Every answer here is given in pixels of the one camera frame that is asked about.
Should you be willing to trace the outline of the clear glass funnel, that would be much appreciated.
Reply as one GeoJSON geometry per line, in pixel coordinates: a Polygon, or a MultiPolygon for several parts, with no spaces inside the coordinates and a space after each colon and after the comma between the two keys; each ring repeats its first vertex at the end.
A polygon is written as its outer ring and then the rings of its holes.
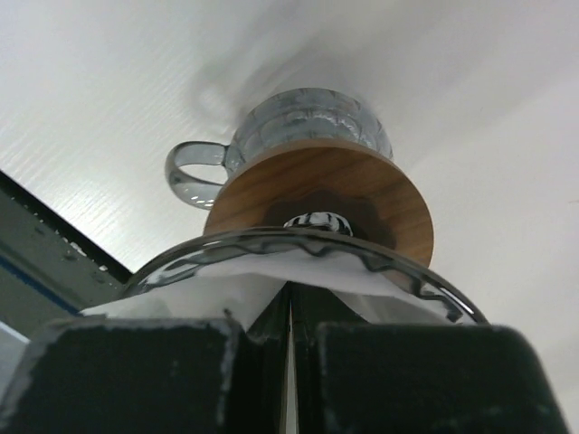
{"type": "MultiPolygon", "coordinates": [[[[128,281],[119,299],[143,295],[153,289],[191,278],[202,268],[228,259],[250,254],[264,256],[302,250],[316,258],[325,258],[332,253],[352,254],[360,258],[369,271],[393,279],[403,291],[422,302],[442,303],[450,322],[434,326],[477,326],[488,322],[466,296],[436,273],[393,250],[338,234],[338,227],[339,223],[333,221],[327,226],[317,225],[314,228],[256,228],[190,240],[149,261],[128,281]]],[[[311,294],[307,293],[306,285],[296,282],[285,284],[281,291],[285,288],[296,288],[308,296],[317,297],[320,309],[326,315],[332,315],[339,307],[345,307],[347,313],[364,320],[331,295],[327,288],[315,287],[311,294]]]]}

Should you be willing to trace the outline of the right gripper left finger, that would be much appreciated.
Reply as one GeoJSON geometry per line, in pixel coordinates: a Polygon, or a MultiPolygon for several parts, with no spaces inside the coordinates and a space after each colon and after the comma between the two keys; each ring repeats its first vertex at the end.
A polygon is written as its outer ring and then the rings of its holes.
{"type": "Polygon", "coordinates": [[[208,319],[52,323],[1,401],[4,433],[279,433],[290,293],[249,328],[208,319]]]}

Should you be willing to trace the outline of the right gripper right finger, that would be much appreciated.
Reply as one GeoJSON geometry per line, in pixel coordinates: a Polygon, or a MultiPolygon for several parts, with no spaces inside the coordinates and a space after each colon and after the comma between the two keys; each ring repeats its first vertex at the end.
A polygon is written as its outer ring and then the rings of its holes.
{"type": "Polygon", "coordinates": [[[496,325],[373,325],[292,284],[301,433],[565,433],[543,366],[496,325]]]}

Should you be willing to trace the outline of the clear glass dripper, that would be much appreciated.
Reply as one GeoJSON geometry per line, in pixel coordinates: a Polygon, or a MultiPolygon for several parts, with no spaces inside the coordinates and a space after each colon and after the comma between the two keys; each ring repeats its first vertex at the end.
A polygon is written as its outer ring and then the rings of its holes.
{"type": "Polygon", "coordinates": [[[173,147],[166,157],[166,181],[179,200],[209,210],[223,186],[186,173],[184,166],[220,166],[231,177],[268,150],[316,138],[343,139],[394,157],[382,123],[365,104],[335,90],[300,88],[264,100],[228,145],[187,141],[173,147]]]}

